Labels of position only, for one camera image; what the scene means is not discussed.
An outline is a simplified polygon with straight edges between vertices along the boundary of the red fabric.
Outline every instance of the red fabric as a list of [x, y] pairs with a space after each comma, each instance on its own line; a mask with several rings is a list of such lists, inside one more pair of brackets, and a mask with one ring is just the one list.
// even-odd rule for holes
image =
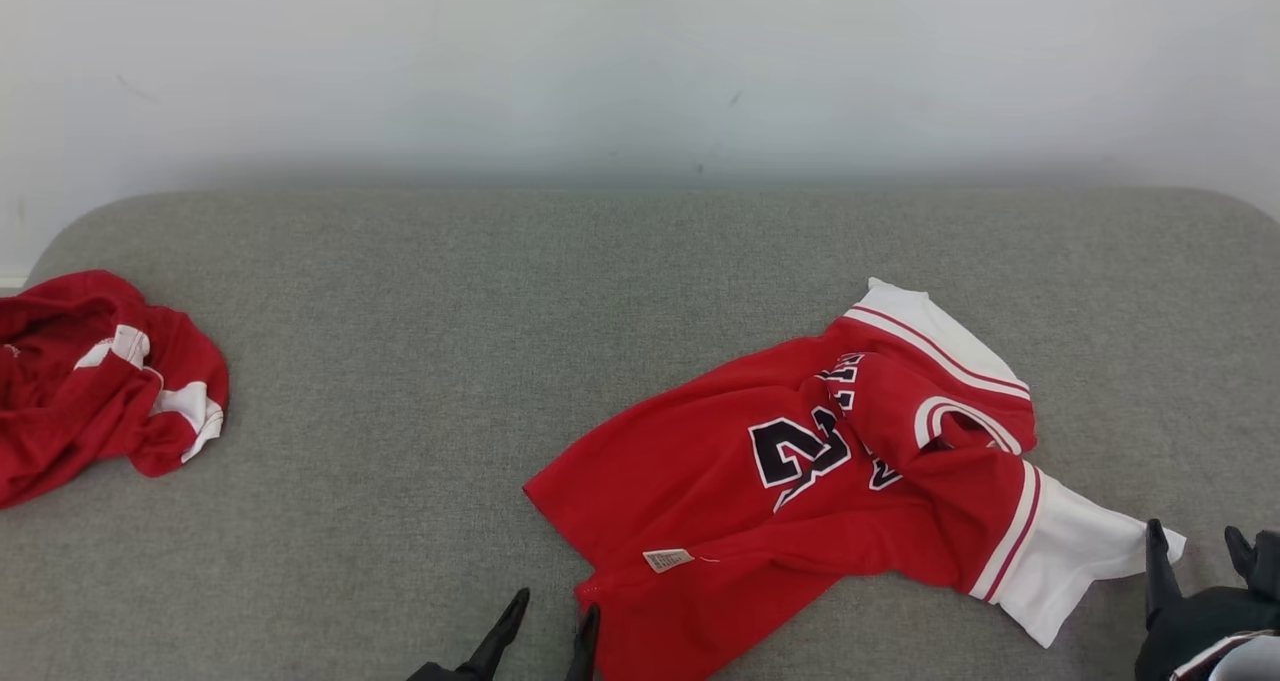
[[[819, 376], [850, 367], [851, 381]], [[622, 412], [525, 492], [595, 567], [577, 597], [600, 605], [605, 678], [704, 678], [842, 576], [896, 570], [970, 593], [989, 565], [1007, 570], [1014, 552], [993, 554], [1024, 524], [1019, 503], [1025, 517], [1034, 501], [1024, 484], [1036, 471], [1009, 453], [1036, 444], [1020, 389], [975, 388], [901, 335], [841, 317], [823, 335], [737, 358]], [[938, 397], [995, 420], [1016, 447], [969, 415], [931, 415]], [[814, 410], [835, 417], [850, 458], [774, 511], [805, 479], [765, 488], [750, 429], [786, 419], [829, 448]], [[922, 413], [925, 428], [941, 415], [923, 448]], [[800, 469], [819, 463], [786, 452]], [[883, 463], [902, 476], [872, 489], [877, 475], [896, 477]], [[1014, 538], [1019, 530], [1027, 525]], [[657, 549], [694, 561], [655, 573], [643, 553]]]
[[160, 476], [218, 435], [227, 365], [183, 314], [109, 271], [0, 300], [0, 508], [128, 456]]

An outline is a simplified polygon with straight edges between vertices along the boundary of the jersey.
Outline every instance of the jersey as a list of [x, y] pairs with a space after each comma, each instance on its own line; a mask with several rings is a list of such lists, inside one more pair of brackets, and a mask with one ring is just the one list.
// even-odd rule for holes
[[577, 597], [600, 605], [611, 681], [704, 678], [886, 571], [1001, 604], [1047, 646], [1093, 580], [1143, 570], [1142, 524], [1021, 458], [1028, 385], [928, 294], [869, 287], [822, 335], [646, 399], [526, 485], [595, 568]]
[[227, 365], [183, 314], [109, 271], [0, 300], [0, 508], [99, 458], [168, 474], [219, 437]]

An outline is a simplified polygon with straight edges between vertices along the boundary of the clothing tag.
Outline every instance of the clothing tag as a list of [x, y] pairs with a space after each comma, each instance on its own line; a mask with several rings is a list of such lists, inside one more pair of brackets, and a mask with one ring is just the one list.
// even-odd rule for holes
[[694, 561], [694, 557], [685, 549], [658, 549], [655, 552], [644, 552], [644, 559], [649, 563], [650, 568], [662, 573], [663, 571], [671, 571], [681, 563]]

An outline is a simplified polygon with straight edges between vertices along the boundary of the white baseboard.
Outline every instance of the white baseboard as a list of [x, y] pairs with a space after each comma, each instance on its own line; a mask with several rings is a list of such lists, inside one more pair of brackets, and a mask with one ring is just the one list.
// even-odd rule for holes
[[0, 266], [0, 289], [19, 289], [27, 283], [31, 268]]

